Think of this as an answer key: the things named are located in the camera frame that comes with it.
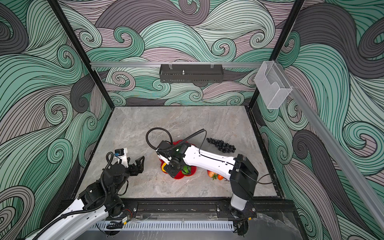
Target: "swirl pattern wall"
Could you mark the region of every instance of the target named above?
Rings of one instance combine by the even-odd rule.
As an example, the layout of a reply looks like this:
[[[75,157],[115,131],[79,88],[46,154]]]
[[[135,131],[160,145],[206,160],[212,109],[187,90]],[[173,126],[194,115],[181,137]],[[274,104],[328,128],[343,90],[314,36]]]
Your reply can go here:
[[[304,5],[278,61],[384,200],[383,29],[384,1]],[[309,238],[384,239],[296,102],[289,96],[276,110],[257,103],[278,179]]]
[[[111,109],[46,0],[2,3],[0,238],[13,240],[72,198]]]
[[[91,61],[268,60],[294,0],[59,0]],[[248,105],[257,69],[224,83],[160,83],[158,68],[99,68],[117,106]]]

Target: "white cable tray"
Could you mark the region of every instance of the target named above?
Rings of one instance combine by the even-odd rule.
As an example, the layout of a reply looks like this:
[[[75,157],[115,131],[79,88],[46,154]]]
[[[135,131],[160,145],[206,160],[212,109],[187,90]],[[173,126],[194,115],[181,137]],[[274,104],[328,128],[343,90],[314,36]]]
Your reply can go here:
[[[234,231],[233,223],[230,221],[131,221],[127,222],[122,229],[107,229],[110,221],[100,221],[98,227],[103,231]],[[88,230],[97,230],[96,224]]]

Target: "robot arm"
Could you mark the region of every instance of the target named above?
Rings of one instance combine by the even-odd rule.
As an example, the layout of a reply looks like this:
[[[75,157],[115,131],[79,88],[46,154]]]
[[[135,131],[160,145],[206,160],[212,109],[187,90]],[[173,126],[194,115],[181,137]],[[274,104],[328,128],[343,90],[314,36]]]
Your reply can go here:
[[[118,195],[119,190],[130,176],[137,176],[144,170],[144,156],[137,159],[135,165],[129,164],[130,158],[127,158],[126,153],[126,148],[115,150],[115,154],[109,152],[106,156],[108,165],[103,170],[101,178],[81,192],[79,197],[60,216],[39,232],[28,237],[27,240],[72,240],[96,222],[108,216],[119,216],[124,209],[124,204]],[[72,212],[79,211],[84,213],[71,215]]]
[[[171,177],[175,177],[185,165],[190,165],[216,172],[228,179],[233,192],[231,206],[236,215],[241,215],[247,201],[253,199],[258,172],[244,155],[220,156],[200,150],[185,140],[176,145],[162,141],[156,153],[167,163],[164,170]]]

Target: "black metal frame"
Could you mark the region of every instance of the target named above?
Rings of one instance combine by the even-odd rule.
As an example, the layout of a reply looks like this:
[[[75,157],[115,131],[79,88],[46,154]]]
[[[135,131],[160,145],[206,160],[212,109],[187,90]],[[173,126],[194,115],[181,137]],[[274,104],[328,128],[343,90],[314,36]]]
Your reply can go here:
[[[107,90],[105,89],[103,82],[101,81],[99,75],[95,70],[92,69],[90,64],[90,59],[88,58],[88,55],[85,53],[84,49],[82,48],[80,41],[76,37],[76,34],[74,33],[67,17],[65,16],[63,10],[61,9],[59,3],[57,0],[47,0],[49,5],[52,8],[52,11],[56,15],[57,19],[59,20],[61,26],[63,27],[64,31],[67,33],[69,40],[72,42],[76,52],[80,56],[81,60],[83,61],[84,65],[86,66],[89,74],[91,75],[92,79],[95,81],[96,85],[101,91],[101,94],[104,96],[105,100],[107,101],[109,107],[111,110],[114,109],[114,104],[112,102],[111,97],[109,96]]]
[[[229,221],[238,221],[238,218],[233,217],[229,210],[230,197],[122,198],[121,200],[126,209],[132,212],[132,217],[143,220],[163,214],[206,214],[208,219],[215,219],[217,217],[226,218]],[[271,200],[267,197],[259,197],[247,203],[244,217],[255,217],[257,213],[273,215],[271,217],[275,220],[281,218],[281,213],[292,213],[303,240],[308,239],[293,201]],[[117,219],[119,218],[108,217],[106,220]]]
[[[74,191],[73,191],[73,193],[72,193],[71,200],[75,200],[75,199],[76,199],[77,191],[79,190],[80,185],[81,185],[81,182],[82,182],[83,179],[84,179],[85,173],[87,172],[87,169],[88,169],[89,165],[91,164],[92,158],[93,158],[93,156],[94,156],[94,154],[95,154],[95,152],[96,152],[96,149],[97,149],[97,147],[98,147],[98,145],[99,145],[99,143],[100,143],[101,137],[103,136],[104,131],[105,131],[105,129],[107,128],[109,119],[111,118],[113,111],[114,111],[114,109],[111,110],[111,113],[109,114],[109,117],[108,117],[108,119],[107,119],[107,121],[106,121],[106,123],[105,123],[105,125],[104,125],[104,127],[103,127],[103,129],[102,129],[102,131],[101,131],[101,133],[100,133],[99,139],[97,140],[96,145],[95,145],[95,147],[93,148],[93,150],[92,150],[92,152],[91,152],[91,155],[89,156],[89,160],[87,161],[87,164],[85,165],[85,168],[84,168],[83,172],[81,173],[81,176],[80,176],[80,178],[79,178],[79,180],[78,180],[78,182],[77,182],[77,186],[76,186],[76,188],[74,189]]]
[[[273,164],[272,164],[272,161],[269,157],[268,150],[265,147],[265,144],[264,144],[264,141],[263,141],[262,136],[260,134],[259,128],[256,125],[255,117],[253,116],[249,107],[245,106],[245,110],[247,112],[249,121],[251,122],[253,132],[255,133],[255,137],[256,137],[257,143],[259,144],[260,151],[263,155],[265,165],[268,169],[268,172],[271,174],[270,176],[271,176],[271,180],[273,181],[273,186],[275,187],[276,194],[277,194],[279,199],[284,198],[284,193],[281,189],[281,185],[279,183],[279,179],[277,178],[275,169],[273,168]]]
[[[110,116],[108,117],[108,120],[99,136],[99,139],[89,157],[89,161],[87,162],[87,165],[85,166],[85,169],[78,181],[78,184],[75,188],[75,191],[73,192],[73,199],[76,197],[76,193],[80,187],[81,182],[83,181],[83,178],[85,176],[86,170],[89,167],[89,164],[94,156],[94,153],[97,149],[97,146],[100,142],[100,139],[102,135],[104,134],[105,128],[109,122],[109,119],[113,113],[114,110],[114,104],[107,93],[105,87],[103,86],[103,83],[97,74],[95,70],[92,69],[90,65],[90,60],[81,47],[79,39],[76,37],[71,25],[69,24],[68,19],[66,18],[63,10],[61,9],[59,3],[57,0],[47,0],[49,5],[51,6],[53,12],[55,13],[56,17],[60,21],[62,27],[64,28],[65,32],[68,35],[68,38],[72,42],[75,50],[79,54],[81,60],[87,67],[87,70],[89,71],[91,77],[95,81],[96,85],[100,89],[101,93],[103,94],[104,98],[106,99],[109,107],[112,109]],[[271,54],[270,60],[276,60],[277,56],[286,40],[286,38],[289,35],[289,32],[294,24],[294,21],[301,9],[301,6],[303,5],[304,0],[296,0],[293,8],[288,16],[288,19],[284,25],[283,31],[281,35],[279,36],[279,39],[277,41],[277,44]],[[271,179],[274,182],[274,188],[276,190],[277,196],[271,196],[271,197],[254,197],[252,201],[248,202],[246,208],[247,209],[255,209],[255,212],[246,211],[246,215],[248,217],[252,217],[251,215],[255,215],[256,213],[266,213],[266,212],[291,212],[294,217],[296,224],[298,226],[298,229],[300,231],[300,234],[302,235],[302,238],[304,240],[307,240],[308,237],[305,232],[305,228],[302,225],[302,222],[300,220],[300,217],[298,215],[298,212],[296,210],[296,207],[293,203],[293,201],[284,199],[283,191],[281,189],[280,183],[277,179],[277,176],[275,174],[275,170],[273,168],[272,162],[270,160],[267,148],[264,145],[264,142],[261,138],[261,134],[259,132],[259,129],[256,125],[255,118],[252,114],[252,107],[256,103],[256,99],[259,96],[258,89],[255,90],[248,106],[244,106],[248,115],[248,118],[251,122],[253,131],[255,133],[256,139],[258,141],[260,150],[262,152],[262,155],[264,157],[267,169],[269,173],[271,173]],[[232,214],[228,211],[228,208],[230,206],[230,199],[231,198],[223,198],[223,197],[215,197],[215,198],[152,198],[152,199],[129,199],[129,198],[122,198],[125,206],[129,209],[131,209],[134,216],[136,216],[137,213],[140,214],[166,214],[166,213],[181,213],[181,214],[195,214],[195,213],[205,213],[205,214],[212,214],[219,218],[228,218],[229,220],[236,220],[232,217]]]
[[[300,9],[303,6],[305,0],[296,0],[292,6],[291,12],[288,15],[288,18],[284,24],[283,30],[277,40],[275,47],[273,48],[272,54],[269,58],[269,61],[275,61],[279,56],[279,53],[285,43],[285,40],[288,38],[289,33],[295,23],[297,15],[299,15]],[[257,97],[259,96],[259,91],[255,91],[249,102],[248,107],[252,108],[256,102]]]

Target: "bunch of grapes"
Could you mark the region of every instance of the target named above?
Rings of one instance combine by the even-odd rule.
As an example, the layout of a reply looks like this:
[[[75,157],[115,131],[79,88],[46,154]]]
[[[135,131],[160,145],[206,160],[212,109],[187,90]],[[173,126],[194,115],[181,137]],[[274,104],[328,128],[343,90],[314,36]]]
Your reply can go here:
[[[230,145],[223,140],[217,140],[213,138],[207,138],[207,141],[209,143],[214,144],[219,151],[222,151],[223,153],[230,153],[230,152],[235,152],[236,148],[233,145]]]

